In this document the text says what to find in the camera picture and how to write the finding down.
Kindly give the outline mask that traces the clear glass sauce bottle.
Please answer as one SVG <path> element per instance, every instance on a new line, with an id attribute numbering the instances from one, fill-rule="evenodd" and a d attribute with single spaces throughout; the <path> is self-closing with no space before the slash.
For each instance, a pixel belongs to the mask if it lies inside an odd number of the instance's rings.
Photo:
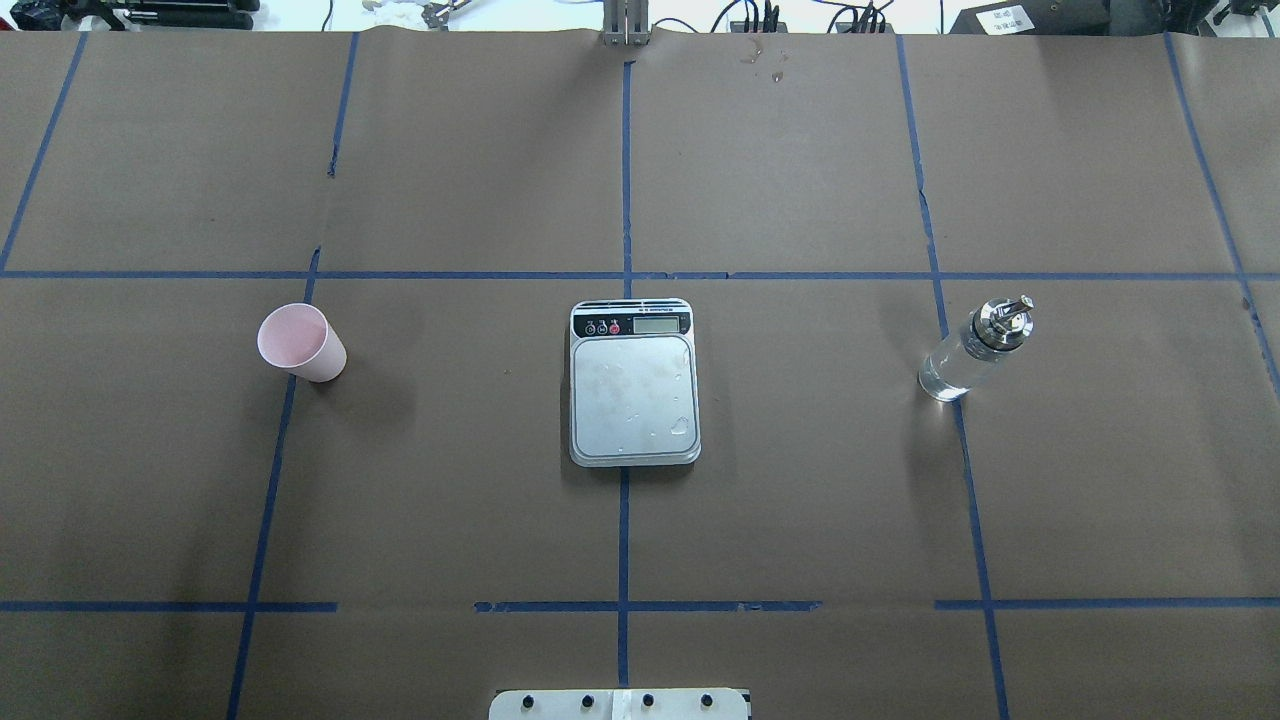
<path id="1" fill-rule="evenodd" d="M 916 373 L 920 388 L 937 401 L 954 402 L 983 384 L 1032 337 L 1034 309 L 1028 295 L 982 304 L 925 355 Z"/>

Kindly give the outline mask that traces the black box white label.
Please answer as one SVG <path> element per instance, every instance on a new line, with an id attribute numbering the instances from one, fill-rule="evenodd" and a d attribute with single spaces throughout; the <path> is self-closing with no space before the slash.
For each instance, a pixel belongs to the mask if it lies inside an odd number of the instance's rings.
<path id="1" fill-rule="evenodd" d="M 947 35 L 1106 36 L 1108 1 L 989 1 L 960 10 Z"/>

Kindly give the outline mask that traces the pink plastic cup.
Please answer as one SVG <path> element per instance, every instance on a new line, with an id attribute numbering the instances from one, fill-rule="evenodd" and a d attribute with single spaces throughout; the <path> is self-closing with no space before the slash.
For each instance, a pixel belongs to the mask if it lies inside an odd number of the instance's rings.
<path id="1" fill-rule="evenodd" d="M 256 333 L 261 359 L 300 379 L 338 378 L 348 352 L 325 314 L 311 304 L 287 304 L 269 313 Z"/>

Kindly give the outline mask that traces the silver digital kitchen scale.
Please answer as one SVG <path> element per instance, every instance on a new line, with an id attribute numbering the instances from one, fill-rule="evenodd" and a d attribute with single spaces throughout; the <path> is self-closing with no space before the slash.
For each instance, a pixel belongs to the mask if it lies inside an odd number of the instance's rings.
<path id="1" fill-rule="evenodd" d="M 568 319 L 568 451 L 581 468 L 689 465 L 701 454 L 692 306 L 588 300 Z"/>

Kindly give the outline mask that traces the aluminium frame post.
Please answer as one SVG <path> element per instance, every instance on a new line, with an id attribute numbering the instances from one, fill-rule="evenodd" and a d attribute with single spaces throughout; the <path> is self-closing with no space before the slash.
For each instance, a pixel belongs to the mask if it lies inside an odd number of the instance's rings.
<path id="1" fill-rule="evenodd" d="M 600 38 L 607 47 L 645 46 L 652 41 L 648 0 L 604 0 Z"/>

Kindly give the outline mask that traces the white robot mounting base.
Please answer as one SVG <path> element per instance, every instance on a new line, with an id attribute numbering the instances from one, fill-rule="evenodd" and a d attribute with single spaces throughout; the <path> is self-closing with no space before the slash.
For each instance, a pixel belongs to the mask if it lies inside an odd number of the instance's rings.
<path id="1" fill-rule="evenodd" d="M 489 719 L 751 719 L 745 689 L 600 688 L 502 691 Z"/>

